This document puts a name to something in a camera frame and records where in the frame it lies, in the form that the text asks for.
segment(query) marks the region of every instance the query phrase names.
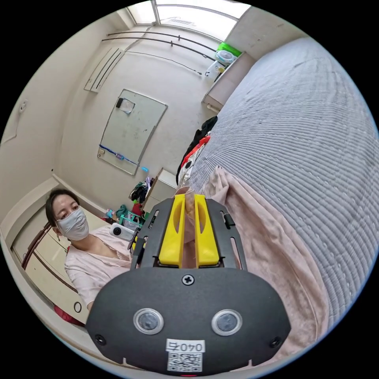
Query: red cloth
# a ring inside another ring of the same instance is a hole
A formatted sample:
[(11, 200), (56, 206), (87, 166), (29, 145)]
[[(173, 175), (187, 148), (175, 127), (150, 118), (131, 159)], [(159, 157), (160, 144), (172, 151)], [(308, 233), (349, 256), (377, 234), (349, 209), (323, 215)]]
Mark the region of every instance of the red cloth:
[(135, 203), (133, 205), (133, 208), (132, 208), (131, 212), (134, 213), (134, 214), (136, 214), (137, 216), (142, 216), (141, 208), (142, 208), (142, 204)]
[(54, 312), (55, 312), (59, 317), (61, 317), (64, 321), (67, 321), (67, 322), (70, 323), (70, 324), (79, 325), (79, 326), (84, 326), (83, 323), (81, 323), (81, 322), (78, 321), (77, 319), (74, 319), (72, 316), (70, 316), (69, 314), (67, 314), (64, 310), (60, 309), (60, 308), (57, 307), (56, 305), (54, 305)]
[(190, 159), (191, 155), (195, 154), (195, 152), (197, 152), (197, 150), (199, 150), (199, 148), (201, 148), (204, 144), (206, 144), (208, 141), (210, 140), (210, 135), (202, 138), (200, 140), (200, 142), (191, 150), (190, 153), (188, 153), (186, 155), (186, 157), (183, 159), (183, 162), (182, 162), (182, 165), (180, 168), (183, 168), (183, 166), (188, 162), (188, 160)]

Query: woman's ear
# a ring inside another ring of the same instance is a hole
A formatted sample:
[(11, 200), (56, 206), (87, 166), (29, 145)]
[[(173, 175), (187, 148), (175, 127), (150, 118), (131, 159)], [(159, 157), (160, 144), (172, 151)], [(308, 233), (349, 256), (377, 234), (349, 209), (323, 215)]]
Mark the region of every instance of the woman's ear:
[(55, 232), (55, 234), (58, 237), (62, 237), (62, 233), (60, 232), (60, 230), (56, 226), (53, 226), (53, 231)]

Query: woman's hair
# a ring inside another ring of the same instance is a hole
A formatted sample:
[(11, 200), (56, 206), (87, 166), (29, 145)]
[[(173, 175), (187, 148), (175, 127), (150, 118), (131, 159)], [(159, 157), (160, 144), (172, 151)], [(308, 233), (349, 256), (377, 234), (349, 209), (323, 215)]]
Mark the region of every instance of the woman's hair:
[(78, 203), (78, 205), (80, 205), (79, 204), (79, 198), (73, 192), (69, 191), (68, 189), (65, 189), (65, 188), (53, 189), (50, 192), (48, 198), (46, 199), (46, 205), (45, 205), (46, 218), (52, 227), (57, 226), (56, 225), (56, 218), (55, 218), (54, 211), (53, 211), (53, 203), (54, 203), (54, 200), (59, 195), (68, 195), (68, 196), (72, 197)]

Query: qr code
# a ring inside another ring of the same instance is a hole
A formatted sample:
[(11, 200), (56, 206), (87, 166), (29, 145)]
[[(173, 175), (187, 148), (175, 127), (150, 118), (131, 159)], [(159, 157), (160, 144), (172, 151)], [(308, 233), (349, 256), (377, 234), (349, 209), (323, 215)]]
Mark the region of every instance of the qr code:
[(203, 370), (202, 353), (169, 353), (168, 371), (201, 372)]

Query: white face mask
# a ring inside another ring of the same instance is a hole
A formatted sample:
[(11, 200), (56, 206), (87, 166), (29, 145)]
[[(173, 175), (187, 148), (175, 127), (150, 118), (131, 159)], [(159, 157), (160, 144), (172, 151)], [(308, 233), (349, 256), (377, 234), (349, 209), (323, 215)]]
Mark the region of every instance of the white face mask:
[(80, 241), (90, 234), (87, 217), (80, 208), (56, 223), (63, 236), (72, 241)]

